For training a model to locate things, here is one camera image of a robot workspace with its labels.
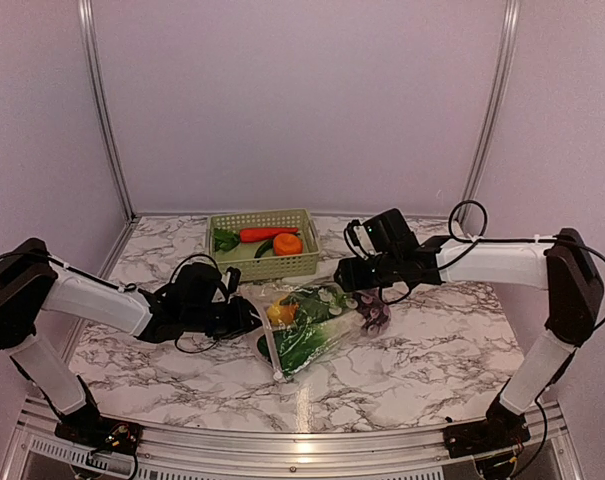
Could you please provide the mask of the clear dotted zip bag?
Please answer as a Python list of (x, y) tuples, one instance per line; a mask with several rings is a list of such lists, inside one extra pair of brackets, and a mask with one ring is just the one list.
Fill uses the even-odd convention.
[(327, 278), (249, 284), (240, 293), (257, 308), (259, 320), (245, 339), (277, 382), (290, 380), (348, 339), (378, 335), (391, 320), (390, 307), (375, 290), (349, 293)]

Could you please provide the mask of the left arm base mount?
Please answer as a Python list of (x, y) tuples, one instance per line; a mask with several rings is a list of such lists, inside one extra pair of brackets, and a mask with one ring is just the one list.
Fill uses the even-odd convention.
[(134, 455), (141, 439), (142, 426), (136, 422), (101, 417), (96, 423), (71, 425), (58, 423), (55, 436), (97, 452)]

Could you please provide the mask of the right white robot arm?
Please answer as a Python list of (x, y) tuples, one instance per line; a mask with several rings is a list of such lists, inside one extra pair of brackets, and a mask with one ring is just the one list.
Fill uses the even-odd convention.
[(604, 282), (595, 263), (603, 257), (572, 228), (528, 238), (463, 237), (449, 230), (420, 241), (391, 209), (348, 224), (344, 236), (352, 254), (338, 262), (334, 279), (345, 291), (484, 283), (546, 294), (540, 335), (478, 425), (477, 438), (488, 448), (515, 433), (527, 409), (600, 327)]

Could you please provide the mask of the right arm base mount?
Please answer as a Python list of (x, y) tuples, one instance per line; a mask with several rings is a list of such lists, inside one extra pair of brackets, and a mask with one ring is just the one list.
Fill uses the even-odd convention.
[(450, 424), (443, 430), (445, 447), (451, 458), (475, 456), (521, 446), (531, 439), (526, 423), (506, 427), (488, 420)]

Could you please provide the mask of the fake green cucumber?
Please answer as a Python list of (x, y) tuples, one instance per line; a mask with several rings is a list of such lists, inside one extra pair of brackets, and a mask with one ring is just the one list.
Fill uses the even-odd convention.
[(311, 285), (290, 293), (282, 305), (295, 307), (294, 323), (322, 323), (355, 310), (357, 301), (336, 284)]

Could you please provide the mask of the fake orange tangerine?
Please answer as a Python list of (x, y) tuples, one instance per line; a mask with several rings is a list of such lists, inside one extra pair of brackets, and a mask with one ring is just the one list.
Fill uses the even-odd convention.
[(276, 256), (299, 255), (304, 251), (304, 244), (297, 234), (280, 233), (273, 239), (273, 251)]

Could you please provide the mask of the fake red carrot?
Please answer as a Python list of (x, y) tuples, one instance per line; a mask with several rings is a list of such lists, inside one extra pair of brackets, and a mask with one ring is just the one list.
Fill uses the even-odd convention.
[(295, 227), (260, 227), (245, 228), (239, 232), (239, 238), (242, 243), (263, 242), (275, 238), (280, 234), (297, 234)]

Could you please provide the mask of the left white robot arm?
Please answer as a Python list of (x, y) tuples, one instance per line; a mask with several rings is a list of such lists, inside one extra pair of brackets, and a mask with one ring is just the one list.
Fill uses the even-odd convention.
[(213, 341), (247, 334), (261, 324), (256, 307), (237, 292), (241, 273), (221, 271), (215, 260), (194, 254), (178, 264), (155, 291), (118, 285), (53, 256), (30, 238), (0, 254), (0, 351), (48, 401), (60, 422), (88, 445), (107, 438), (88, 386), (36, 327), (39, 317), (104, 325), (148, 344), (177, 342), (186, 333)]

